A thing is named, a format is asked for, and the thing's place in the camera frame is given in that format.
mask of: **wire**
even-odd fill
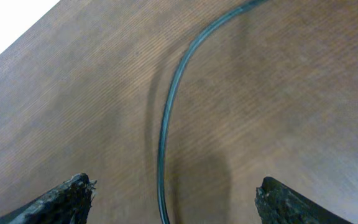
[[[165,203],[165,191],[164,191],[164,160],[165,160],[165,145],[167,143],[167,131],[169,126],[169,119],[171,116],[171,110],[173,106],[173,101],[175,100],[175,95],[178,90],[180,78],[183,75],[187,63],[190,57],[194,54],[200,44],[214,32],[221,25],[231,20],[232,18],[238,16],[239,14],[249,12],[256,6],[262,4],[268,0],[253,0],[251,2],[246,2],[235,9],[227,12],[220,18],[212,22],[207,28],[205,28],[195,40],[193,40],[186,51],[185,55],[181,59],[179,66],[177,67],[171,82],[171,87],[168,92],[167,101],[165,102],[164,113],[161,121],[161,130],[160,130],[160,140],[158,143],[158,155],[157,155],[157,199],[158,199],[158,208],[160,210],[160,217],[163,224],[169,224],[167,205]]]

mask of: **wooden surface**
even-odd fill
[[[241,1],[62,0],[0,55],[0,215],[86,172],[89,223],[158,223],[155,156],[189,42]],[[167,145],[175,223],[260,223],[271,175],[358,223],[358,1],[271,0],[186,69]]]

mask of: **wood grain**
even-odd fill
[[[89,223],[158,223],[155,156],[189,42],[233,1],[60,1],[0,55],[0,216],[73,174]],[[271,0],[186,69],[167,144],[175,223],[260,223],[271,175],[358,223],[358,1]]]

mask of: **cable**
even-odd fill
[[[181,59],[179,66],[177,67],[169,88],[167,101],[165,102],[164,113],[161,121],[161,130],[160,130],[160,140],[158,143],[158,155],[157,155],[157,199],[158,199],[158,208],[160,210],[160,217],[163,224],[169,224],[167,205],[165,204],[165,191],[164,191],[164,160],[165,160],[165,145],[167,143],[167,131],[169,125],[169,119],[171,116],[171,110],[173,106],[173,101],[175,100],[175,95],[178,90],[180,78],[183,75],[187,63],[190,57],[194,54],[200,44],[214,32],[221,25],[231,20],[232,18],[238,16],[239,14],[249,12],[256,6],[262,4],[267,0],[253,0],[251,2],[244,3],[243,5],[227,12],[220,18],[212,22],[207,28],[205,28],[195,40],[193,40],[186,51],[185,55]]]

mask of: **white background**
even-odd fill
[[[59,0],[0,0],[0,54]]]

